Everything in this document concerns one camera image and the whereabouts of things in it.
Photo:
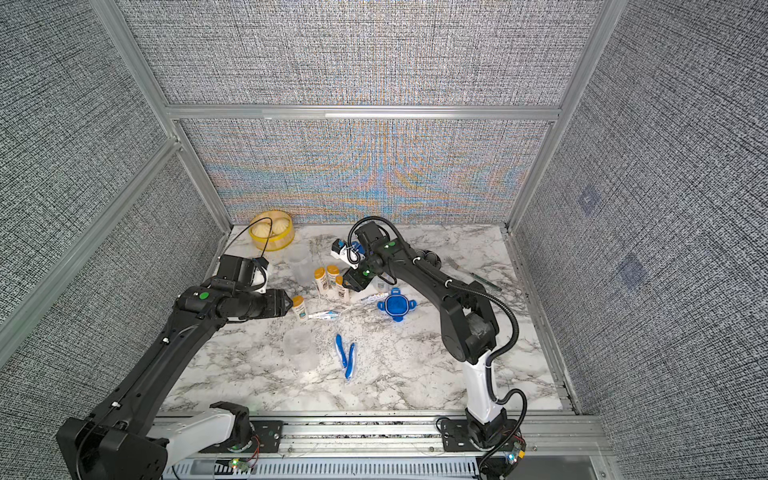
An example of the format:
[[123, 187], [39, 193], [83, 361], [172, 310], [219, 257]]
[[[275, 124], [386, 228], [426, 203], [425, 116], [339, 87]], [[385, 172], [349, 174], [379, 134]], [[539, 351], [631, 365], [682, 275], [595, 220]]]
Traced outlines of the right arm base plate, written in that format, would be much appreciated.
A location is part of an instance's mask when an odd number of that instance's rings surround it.
[[439, 417], [435, 421], [435, 426], [440, 435], [443, 449], [446, 452], [472, 452], [472, 451], [490, 451], [502, 440], [504, 440], [501, 451], [512, 451], [520, 449], [525, 445], [521, 431], [517, 430], [514, 436], [508, 437], [510, 431], [516, 423], [515, 419], [507, 420], [501, 428], [500, 433], [496, 435], [489, 443], [478, 443], [472, 438], [466, 418], [448, 418]]

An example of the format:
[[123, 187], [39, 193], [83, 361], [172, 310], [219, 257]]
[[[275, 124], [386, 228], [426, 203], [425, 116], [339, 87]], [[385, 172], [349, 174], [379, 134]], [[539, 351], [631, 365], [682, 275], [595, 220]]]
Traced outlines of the blue lid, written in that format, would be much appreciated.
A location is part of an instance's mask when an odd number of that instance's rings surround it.
[[417, 306], [418, 302], [406, 297], [399, 288], [392, 288], [389, 294], [377, 303], [378, 310], [396, 323], [404, 321], [405, 317]]

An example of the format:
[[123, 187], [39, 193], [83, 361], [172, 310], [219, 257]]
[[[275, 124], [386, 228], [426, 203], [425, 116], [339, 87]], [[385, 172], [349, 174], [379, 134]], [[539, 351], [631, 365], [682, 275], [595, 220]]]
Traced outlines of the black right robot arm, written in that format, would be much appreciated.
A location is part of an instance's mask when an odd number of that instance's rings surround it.
[[412, 247], [389, 220], [367, 216], [337, 239], [332, 255], [343, 261], [342, 286], [361, 292], [379, 277], [402, 281], [437, 309], [445, 349], [462, 365], [468, 403], [468, 436], [490, 453], [518, 433], [527, 413], [519, 388], [496, 392], [494, 361], [509, 352], [520, 335], [518, 320], [502, 300], [478, 282], [465, 283], [441, 270], [440, 257]]

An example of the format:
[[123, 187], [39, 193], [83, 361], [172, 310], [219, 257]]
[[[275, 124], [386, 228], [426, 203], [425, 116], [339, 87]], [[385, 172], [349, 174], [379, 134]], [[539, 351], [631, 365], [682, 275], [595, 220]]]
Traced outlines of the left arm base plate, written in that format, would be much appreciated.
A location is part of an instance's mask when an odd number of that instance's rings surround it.
[[227, 401], [210, 405], [234, 415], [234, 424], [227, 437], [218, 443], [209, 443], [202, 453], [277, 453], [283, 436], [281, 420], [254, 420], [248, 407]]

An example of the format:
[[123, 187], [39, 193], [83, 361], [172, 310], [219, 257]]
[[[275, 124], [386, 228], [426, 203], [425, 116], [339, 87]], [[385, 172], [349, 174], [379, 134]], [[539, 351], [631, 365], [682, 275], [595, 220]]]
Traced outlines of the orange cap bottle four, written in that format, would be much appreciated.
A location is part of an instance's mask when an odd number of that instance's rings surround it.
[[335, 291], [340, 301], [348, 303], [350, 301], [350, 290], [344, 285], [344, 279], [342, 275], [338, 275], [335, 278]]

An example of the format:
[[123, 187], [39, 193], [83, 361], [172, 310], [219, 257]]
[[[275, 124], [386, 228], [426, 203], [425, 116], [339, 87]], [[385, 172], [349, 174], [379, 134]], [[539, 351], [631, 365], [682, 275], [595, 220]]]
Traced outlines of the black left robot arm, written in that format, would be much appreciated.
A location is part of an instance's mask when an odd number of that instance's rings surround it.
[[84, 419], [68, 418], [56, 440], [74, 479], [159, 479], [168, 466], [211, 446], [241, 451], [254, 433], [247, 407], [227, 401], [172, 426], [156, 415], [197, 352], [230, 320], [273, 319], [293, 306], [268, 287], [268, 261], [222, 255], [214, 276], [186, 289], [161, 333], [124, 380]]

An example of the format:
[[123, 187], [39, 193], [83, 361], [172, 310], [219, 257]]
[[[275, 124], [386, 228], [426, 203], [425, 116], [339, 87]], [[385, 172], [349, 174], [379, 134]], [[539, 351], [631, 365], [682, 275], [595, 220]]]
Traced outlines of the orange cap bottle one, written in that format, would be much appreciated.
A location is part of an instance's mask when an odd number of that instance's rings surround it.
[[308, 311], [305, 298], [303, 296], [295, 296], [292, 298], [292, 302], [292, 311], [295, 316], [299, 320], [306, 320], [308, 318]]

